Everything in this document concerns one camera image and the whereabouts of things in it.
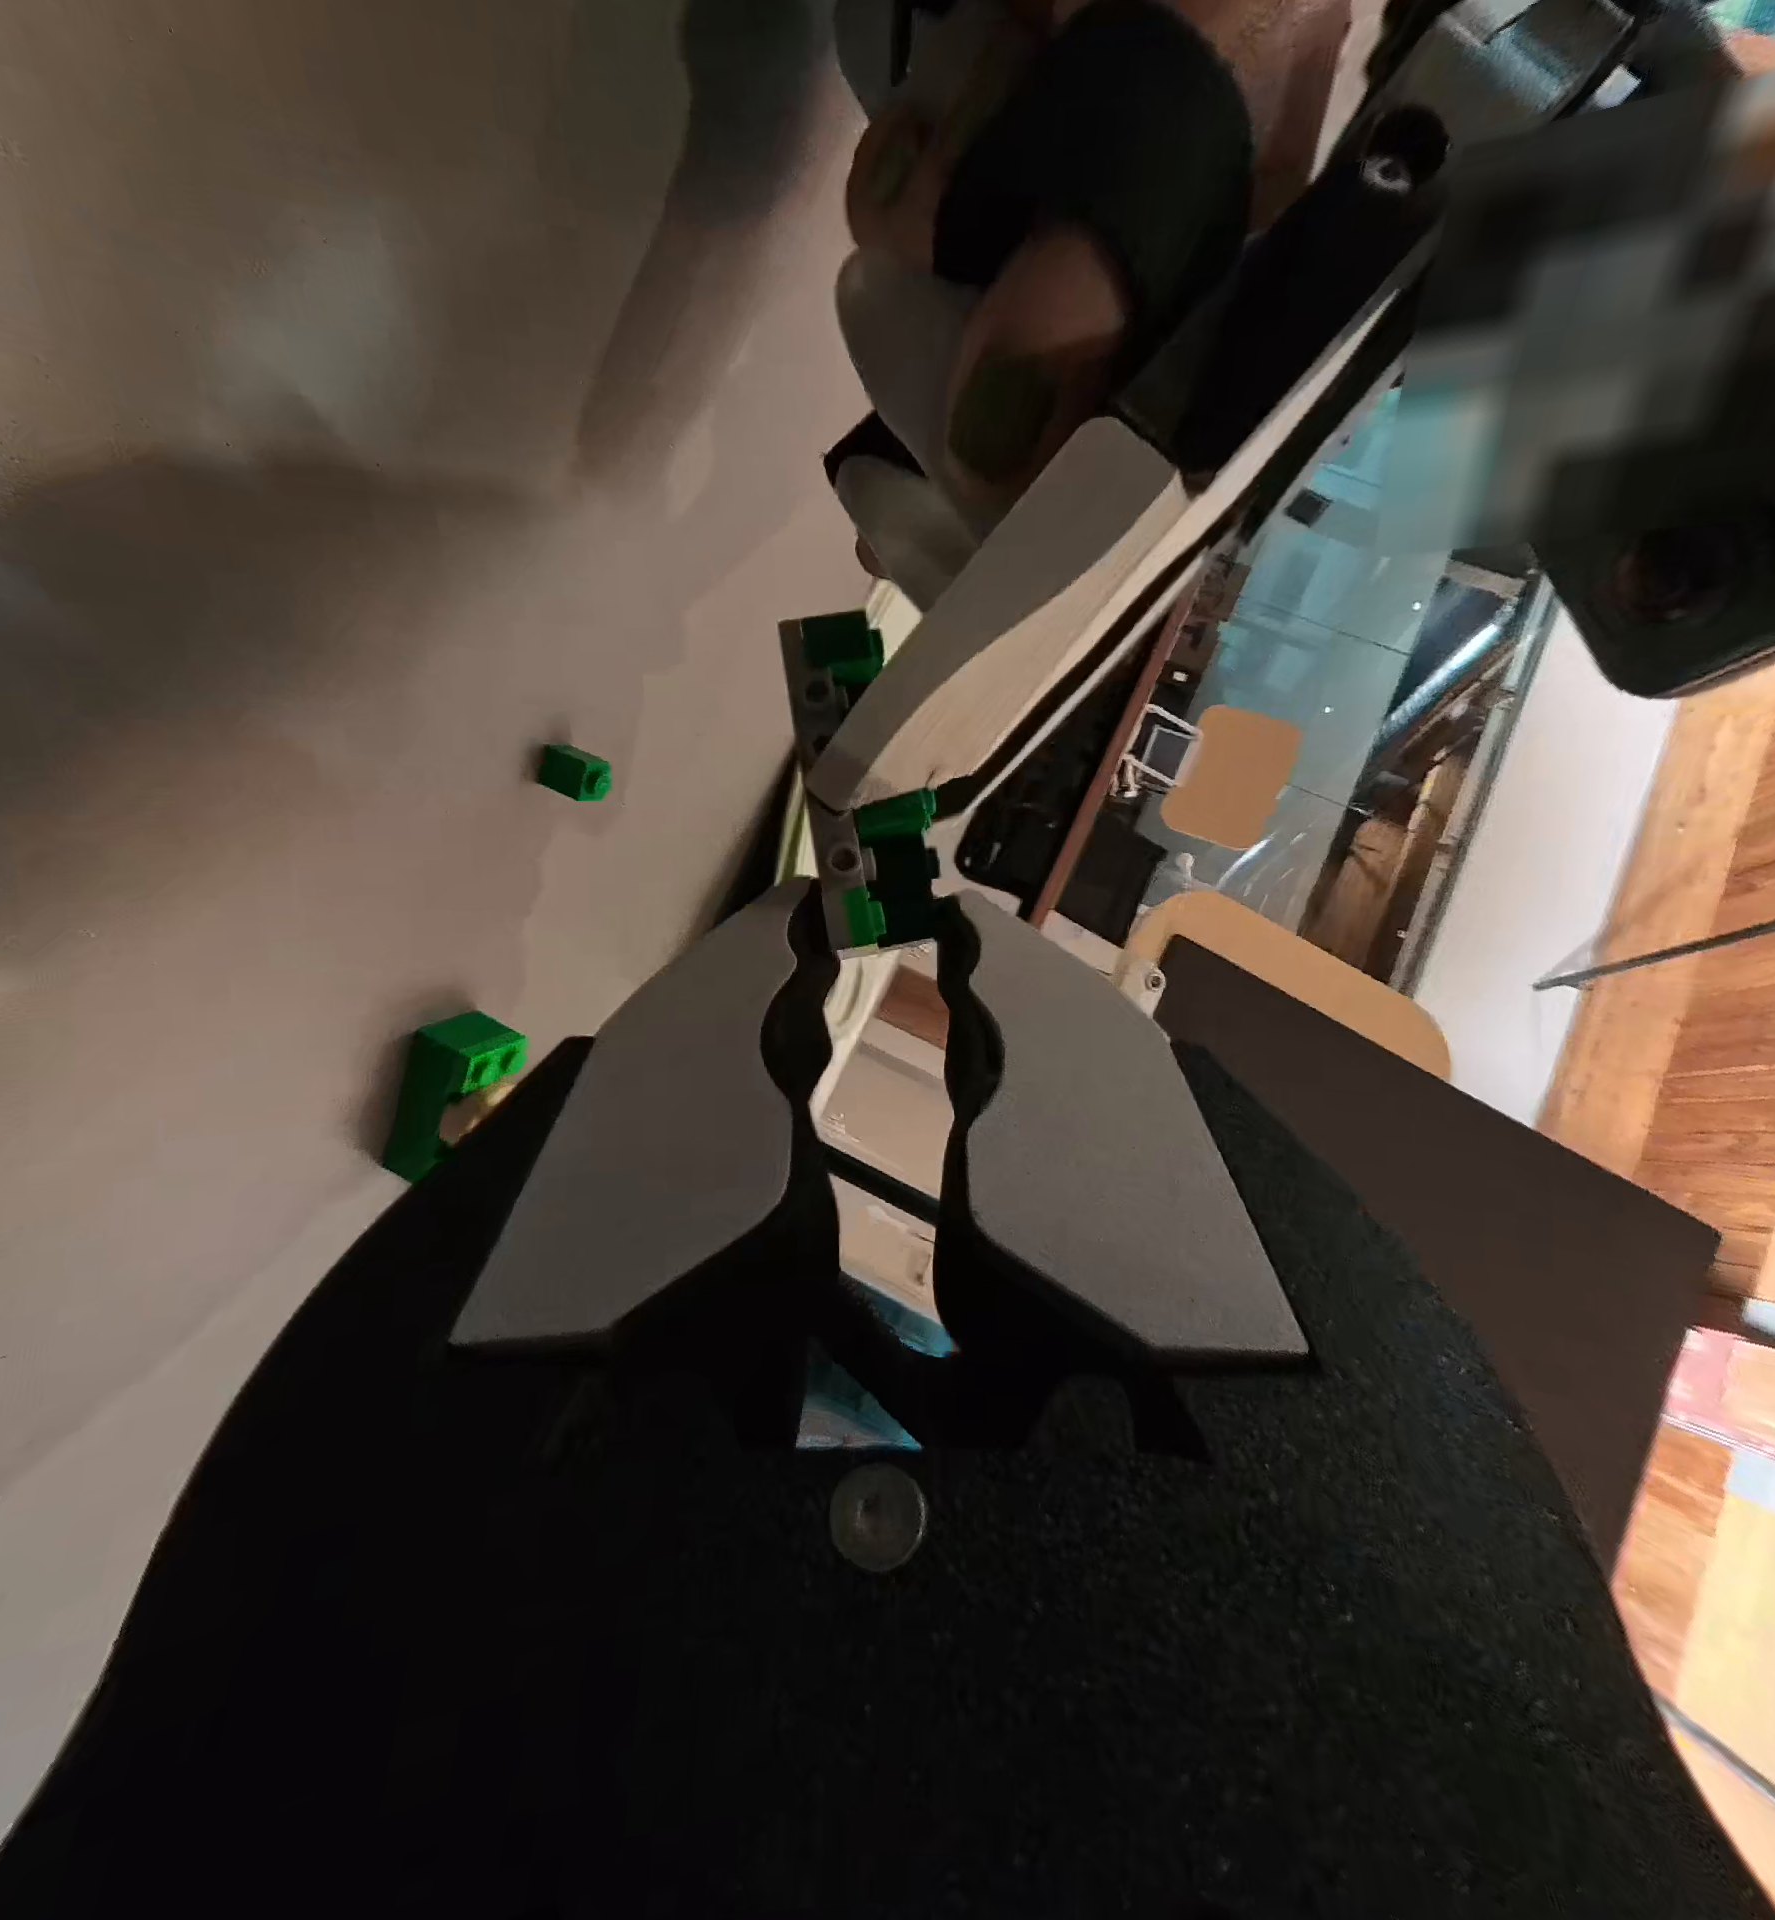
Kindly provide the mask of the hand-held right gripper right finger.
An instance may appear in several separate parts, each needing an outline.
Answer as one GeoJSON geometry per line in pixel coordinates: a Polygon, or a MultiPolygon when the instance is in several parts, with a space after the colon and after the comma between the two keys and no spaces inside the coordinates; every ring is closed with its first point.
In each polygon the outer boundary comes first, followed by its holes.
{"type": "Polygon", "coordinates": [[[943,1205],[1041,1307],[1183,1371],[1310,1342],[1161,1029],[974,892],[938,906],[943,1205]]]}

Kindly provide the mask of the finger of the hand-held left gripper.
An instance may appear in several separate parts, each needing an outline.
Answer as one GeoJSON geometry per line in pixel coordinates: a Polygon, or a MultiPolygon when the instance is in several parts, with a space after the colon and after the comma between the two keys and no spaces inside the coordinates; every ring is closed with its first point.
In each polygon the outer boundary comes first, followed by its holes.
{"type": "Polygon", "coordinates": [[[1085,424],[834,730],[811,796],[851,811],[974,774],[1146,588],[1183,517],[1161,451],[1085,424]]]}
{"type": "Polygon", "coordinates": [[[938,786],[938,819],[974,811],[1109,676],[1211,560],[1237,556],[1289,494],[1394,382],[1413,333],[1418,293],[1379,294],[1318,354],[1279,405],[1211,476],[1187,475],[1184,517],[1154,579],[1092,651],[1032,708],[974,774],[938,786]]]}

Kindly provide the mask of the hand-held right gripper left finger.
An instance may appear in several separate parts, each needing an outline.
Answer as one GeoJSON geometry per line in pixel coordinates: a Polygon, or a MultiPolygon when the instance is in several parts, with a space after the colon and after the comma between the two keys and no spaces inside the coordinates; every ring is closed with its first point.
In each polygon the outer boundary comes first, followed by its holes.
{"type": "Polygon", "coordinates": [[[450,1332],[456,1351],[587,1350],[721,1255],[774,1230],[806,1271],[836,1263],[836,1211],[811,1092],[771,1064],[771,1011],[826,966],[785,882],[665,964],[603,1022],[450,1332]]]}

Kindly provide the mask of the grey plate with green bricks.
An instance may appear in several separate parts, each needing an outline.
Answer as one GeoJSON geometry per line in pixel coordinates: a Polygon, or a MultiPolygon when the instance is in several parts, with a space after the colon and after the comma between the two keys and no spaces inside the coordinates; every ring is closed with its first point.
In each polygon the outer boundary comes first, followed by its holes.
{"type": "Polygon", "coordinates": [[[926,944],[936,977],[964,975],[976,936],[936,896],[926,844],[955,776],[955,686],[920,646],[890,658],[860,609],[783,619],[780,654],[826,944],[843,956],[926,944]]]}

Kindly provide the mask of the person's left hand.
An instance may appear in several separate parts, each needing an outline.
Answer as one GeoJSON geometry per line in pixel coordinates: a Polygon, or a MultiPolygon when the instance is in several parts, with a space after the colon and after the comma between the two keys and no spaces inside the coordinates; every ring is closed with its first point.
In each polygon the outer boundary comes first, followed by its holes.
{"type": "Polygon", "coordinates": [[[1109,393],[1129,306],[1076,227],[1039,227],[984,289],[943,279],[934,229],[955,166],[1072,3],[955,3],[911,31],[887,80],[892,3],[839,3],[864,100],[845,184],[851,253],[834,311],[871,408],[972,517],[1011,507],[1109,393]]]}

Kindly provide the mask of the green angled brick piece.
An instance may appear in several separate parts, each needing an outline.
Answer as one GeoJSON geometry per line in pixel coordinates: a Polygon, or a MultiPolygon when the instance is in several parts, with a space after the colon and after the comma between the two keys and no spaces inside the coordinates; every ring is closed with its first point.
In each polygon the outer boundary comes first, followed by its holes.
{"type": "Polygon", "coordinates": [[[381,1167],[408,1183],[423,1180],[454,1153],[459,1139],[450,1133],[464,1102],[511,1081],[527,1058],[527,1035],[480,1010],[415,1029],[381,1167]]]}

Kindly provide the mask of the wooden chair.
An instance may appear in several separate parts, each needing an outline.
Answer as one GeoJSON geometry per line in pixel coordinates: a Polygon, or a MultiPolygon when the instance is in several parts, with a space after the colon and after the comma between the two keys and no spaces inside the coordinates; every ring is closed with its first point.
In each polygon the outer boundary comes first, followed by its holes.
{"type": "Polygon", "coordinates": [[[1194,721],[1184,771],[1160,803],[1161,828],[1211,847],[1248,850],[1268,832],[1302,738],[1302,727],[1258,709],[1207,708],[1194,721]]]}
{"type": "Polygon", "coordinates": [[[1237,969],[1348,1027],[1442,1081],[1453,1055],[1440,1024],[1413,997],[1358,971],[1237,900],[1188,889],[1139,914],[1112,969],[1114,987],[1152,1014],[1170,995],[1167,946],[1178,943],[1237,969]]]}

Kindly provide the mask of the dark brown board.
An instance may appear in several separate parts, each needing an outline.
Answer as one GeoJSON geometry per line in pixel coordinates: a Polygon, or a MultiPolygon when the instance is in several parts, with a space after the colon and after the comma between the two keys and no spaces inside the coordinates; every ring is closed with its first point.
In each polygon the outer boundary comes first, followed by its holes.
{"type": "Polygon", "coordinates": [[[1413,1255],[1616,1570],[1715,1229],[1176,936],[1156,1021],[1203,1046],[1413,1255]]]}

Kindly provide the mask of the metal frame post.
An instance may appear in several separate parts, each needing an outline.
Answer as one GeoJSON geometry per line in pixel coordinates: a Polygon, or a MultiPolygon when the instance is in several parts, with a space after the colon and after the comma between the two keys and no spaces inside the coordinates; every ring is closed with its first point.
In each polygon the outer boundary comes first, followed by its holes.
{"type": "Polygon", "coordinates": [[[1554,612],[1548,579],[1532,571],[1522,590],[1421,680],[1398,744],[1419,769],[1404,828],[1389,906],[1387,982],[1418,995],[1445,907],[1460,847],[1470,832],[1541,666],[1554,612]]]}

